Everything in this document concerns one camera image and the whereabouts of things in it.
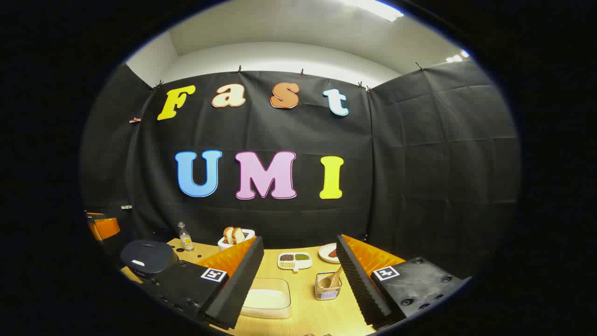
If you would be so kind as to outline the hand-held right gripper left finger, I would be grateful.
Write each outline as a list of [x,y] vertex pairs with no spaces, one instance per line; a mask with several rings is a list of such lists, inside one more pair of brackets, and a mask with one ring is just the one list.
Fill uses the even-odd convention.
[[250,238],[198,263],[178,261],[140,288],[194,322],[234,329],[263,255],[263,239]]

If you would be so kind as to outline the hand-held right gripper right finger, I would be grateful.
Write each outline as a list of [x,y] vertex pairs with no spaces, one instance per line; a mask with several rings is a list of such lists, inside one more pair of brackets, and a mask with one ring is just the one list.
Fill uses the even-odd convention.
[[375,330],[424,315],[471,281],[423,257],[404,260],[344,234],[336,241],[361,315]]

